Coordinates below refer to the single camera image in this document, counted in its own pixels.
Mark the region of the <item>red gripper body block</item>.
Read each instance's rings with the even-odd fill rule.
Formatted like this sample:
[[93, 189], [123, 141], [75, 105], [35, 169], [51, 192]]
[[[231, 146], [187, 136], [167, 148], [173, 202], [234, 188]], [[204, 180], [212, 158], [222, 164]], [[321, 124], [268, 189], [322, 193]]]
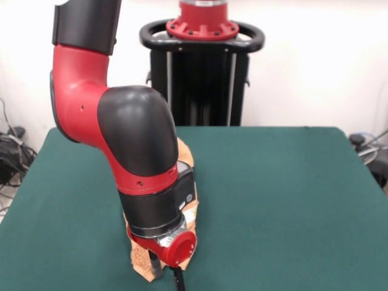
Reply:
[[131, 242], [130, 257], [134, 269], [152, 269], [149, 251], [158, 256], [162, 268], [170, 266], [186, 269], [197, 246], [195, 226], [178, 228], [159, 238], [136, 236], [129, 227], [127, 234]]

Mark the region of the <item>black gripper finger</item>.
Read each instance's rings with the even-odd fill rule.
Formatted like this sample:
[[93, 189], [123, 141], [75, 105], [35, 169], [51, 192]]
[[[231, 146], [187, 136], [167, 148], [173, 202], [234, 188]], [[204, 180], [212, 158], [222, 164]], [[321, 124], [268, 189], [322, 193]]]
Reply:
[[153, 275], [156, 279], [162, 277], [162, 266], [161, 262], [156, 254], [149, 251], [150, 263], [152, 267]]
[[171, 267], [170, 270], [173, 272], [173, 279], [175, 282], [176, 290], [177, 291], [186, 291], [182, 268]]

